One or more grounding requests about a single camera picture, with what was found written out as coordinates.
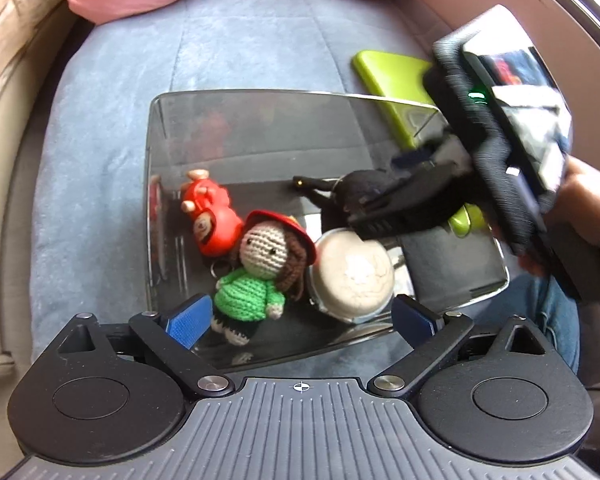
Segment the person's right hand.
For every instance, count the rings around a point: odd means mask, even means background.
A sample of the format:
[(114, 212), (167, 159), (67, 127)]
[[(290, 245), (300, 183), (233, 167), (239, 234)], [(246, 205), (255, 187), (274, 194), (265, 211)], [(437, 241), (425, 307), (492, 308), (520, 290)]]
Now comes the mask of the person's right hand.
[(600, 170), (569, 156), (565, 180), (544, 221), (548, 226), (568, 223), (580, 237), (600, 248)]

